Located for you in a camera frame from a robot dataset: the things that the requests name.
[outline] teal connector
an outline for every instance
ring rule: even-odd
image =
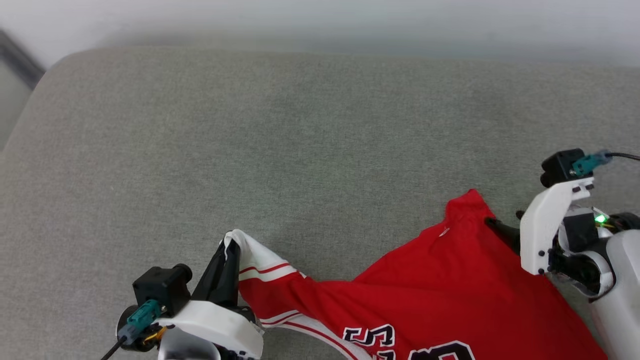
[[[130,345],[140,335],[142,330],[151,325],[162,313],[160,303],[156,300],[147,300],[142,306],[127,319],[127,325],[118,330],[118,339],[126,336],[124,345]]]
[[[573,172],[575,172],[575,175],[577,176],[585,176],[592,172],[596,167],[610,162],[611,157],[607,156],[608,154],[610,154],[608,150],[600,150],[595,154],[590,154],[576,160],[572,165]]]

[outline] jersey lettering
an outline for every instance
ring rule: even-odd
[[[452,341],[431,348],[412,350],[408,360],[449,360],[447,356],[453,356],[455,360],[476,360],[469,345],[460,341]]]
[[[373,346],[376,339],[380,339],[381,347],[392,347],[396,344],[396,330],[393,326],[385,324],[371,330],[364,329],[363,334],[361,327],[345,327],[342,339],[366,347]]]
[[[382,350],[376,353],[374,360],[396,360],[395,350]]]

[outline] couch cushion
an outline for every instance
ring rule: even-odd
[[[69,56],[1,155],[0,353],[101,356],[133,280],[176,263],[198,279],[229,229],[324,280],[354,278],[469,188],[516,224],[552,153],[640,152],[638,99],[637,69],[188,47]],[[633,161],[598,169],[589,202],[640,212],[639,176]],[[264,359],[340,358],[301,334],[264,339]],[[115,358],[136,356],[153,358]]]

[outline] white wall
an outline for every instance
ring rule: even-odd
[[[640,0],[0,0],[50,67],[107,45],[640,65]]]

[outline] jersey number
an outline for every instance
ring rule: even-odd
[[[394,327],[389,324],[371,330],[364,329],[364,334],[362,334],[361,327],[345,327],[342,339],[366,347],[373,346],[376,343],[376,339],[380,340],[381,347],[392,347],[396,344]]]
[[[454,356],[455,360],[475,360],[471,348],[460,341],[438,345],[431,348],[412,350],[409,360],[449,360],[447,356]]]

